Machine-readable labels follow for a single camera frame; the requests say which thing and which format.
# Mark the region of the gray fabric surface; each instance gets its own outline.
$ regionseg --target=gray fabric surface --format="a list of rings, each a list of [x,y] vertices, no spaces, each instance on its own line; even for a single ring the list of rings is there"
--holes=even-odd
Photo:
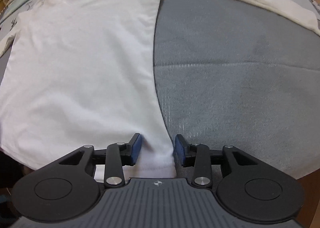
[[[240,1],[163,0],[154,66],[172,138],[232,144],[295,178],[320,167],[315,33]]]

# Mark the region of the white circular logo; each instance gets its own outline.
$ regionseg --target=white circular logo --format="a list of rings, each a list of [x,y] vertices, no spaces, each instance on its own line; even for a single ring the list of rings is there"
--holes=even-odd
[[[153,182],[153,184],[156,186],[161,186],[163,183],[160,180],[157,180],[157,181]]]

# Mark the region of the circular cap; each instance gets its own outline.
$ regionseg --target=circular cap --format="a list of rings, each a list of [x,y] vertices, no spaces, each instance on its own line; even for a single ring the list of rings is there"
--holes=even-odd
[[[109,185],[119,185],[122,182],[122,179],[117,176],[112,176],[112,177],[107,178],[106,182]]]
[[[275,181],[259,178],[246,183],[245,191],[255,199],[273,200],[282,193],[282,188]]]
[[[204,176],[197,177],[195,179],[195,183],[198,184],[198,185],[207,185],[207,184],[210,183],[210,179],[207,178],[207,177],[204,177]]]
[[[61,178],[48,178],[39,182],[35,187],[36,195],[46,200],[61,199],[67,196],[71,190],[71,183]]]

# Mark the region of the silver screw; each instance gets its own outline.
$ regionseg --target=silver screw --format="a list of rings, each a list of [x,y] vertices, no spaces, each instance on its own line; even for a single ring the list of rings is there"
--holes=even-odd
[[[207,184],[210,183],[210,179],[207,178],[207,177],[204,177],[204,176],[197,177],[195,179],[195,183],[198,184],[198,185],[207,185]]]
[[[119,178],[118,176],[112,176],[112,177],[108,177],[106,179],[106,182],[109,185],[119,185],[122,182],[122,179]]]

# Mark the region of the ribbed plastic surface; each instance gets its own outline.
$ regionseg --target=ribbed plastic surface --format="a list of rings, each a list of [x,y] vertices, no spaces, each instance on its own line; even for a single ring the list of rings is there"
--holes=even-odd
[[[107,190],[88,213],[63,223],[36,223],[25,217],[13,228],[301,228],[290,220],[250,224],[226,212],[206,189],[181,179],[131,179]]]

